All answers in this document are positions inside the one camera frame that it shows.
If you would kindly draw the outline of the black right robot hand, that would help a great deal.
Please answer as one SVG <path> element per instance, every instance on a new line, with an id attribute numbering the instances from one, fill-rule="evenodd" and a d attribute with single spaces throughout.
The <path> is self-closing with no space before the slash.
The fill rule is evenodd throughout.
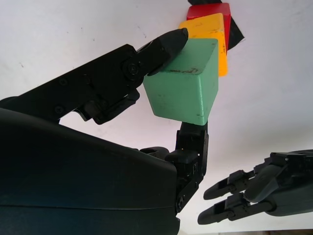
<path id="1" fill-rule="evenodd" d="M 188 40 L 167 32 L 119 47 L 0 102 L 3 235 L 176 235 L 206 173 L 207 125 L 182 123 L 175 151 L 128 148 L 59 124 L 70 112 L 103 124 L 139 99 L 144 76 Z"/>

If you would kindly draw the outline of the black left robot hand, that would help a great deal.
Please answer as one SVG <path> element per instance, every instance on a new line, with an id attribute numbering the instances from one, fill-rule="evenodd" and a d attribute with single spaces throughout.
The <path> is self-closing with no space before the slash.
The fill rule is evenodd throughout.
<path id="1" fill-rule="evenodd" d="M 313 151 L 272 152 L 252 171 L 238 170 L 207 189 L 205 200 L 229 194 L 200 213 L 198 224 L 239 220 L 265 212 L 288 216 L 313 210 Z"/>

